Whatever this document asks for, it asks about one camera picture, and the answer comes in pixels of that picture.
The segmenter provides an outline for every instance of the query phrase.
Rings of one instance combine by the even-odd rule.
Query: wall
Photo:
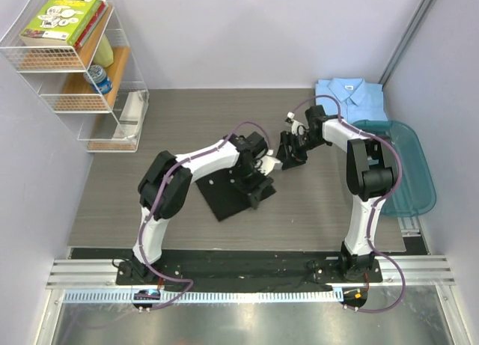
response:
[[[420,0],[113,0],[150,88],[377,82]]]
[[[423,218],[446,254],[479,332],[479,0],[437,0],[385,88],[391,115],[417,132],[438,201]]]
[[[0,0],[0,37],[26,0]],[[91,155],[0,57],[0,334],[31,344],[55,257],[65,255]]]

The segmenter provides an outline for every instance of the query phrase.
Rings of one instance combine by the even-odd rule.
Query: table top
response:
[[[136,153],[98,153],[70,235],[69,246],[129,248],[141,220],[138,183],[155,156],[188,153],[215,143],[242,120],[261,124],[277,150],[284,119],[312,89],[156,90]],[[297,117],[304,117],[297,112]],[[248,135],[252,126],[245,126]],[[257,210],[218,222],[196,185],[170,221],[163,248],[337,251],[352,209],[344,179],[345,154],[336,147],[312,150],[302,167],[273,171],[276,194]],[[376,244],[405,251],[397,219],[381,216]]]

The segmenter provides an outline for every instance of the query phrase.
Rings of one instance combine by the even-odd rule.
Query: plastic tub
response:
[[[360,120],[353,124],[375,135],[387,135],[403,164],[399,189],[382,206],[381,214],[419,216],[436,205],[436,190],[418,136],[410,126],[394,120]]]

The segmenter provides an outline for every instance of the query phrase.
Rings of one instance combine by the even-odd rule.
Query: white wire rack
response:
[[[80,131],[70,130],[88,151],[136,151],[149,93],[112,0],[105,0],[109,7],[83,47],[26,46],[19,34],[47,1],[27,1],[21,14],[0,39],[0,55],[54,113],[83,114]],[[100,94],[96,86],[96,91],[92,89],[84,80],[84,73],[90,67],[103,35],[108,38],[115,58],[113,65],[106,68],[113,87],[105,95]],[[138,109],[133,116],[129,113],[125,120],[122,111],[130,92],[137,92]]]

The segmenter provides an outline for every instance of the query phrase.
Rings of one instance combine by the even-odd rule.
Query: folded blue shirt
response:
[[[335,97],[341,104],[341,115],[353,124],[357,120],[388,120],[384,112],[382,85],[366,83],[363,79],[321,79],[316,84],[316,95]],[[327,115],[336,115],[338,107],[333,100],[317,98]]]

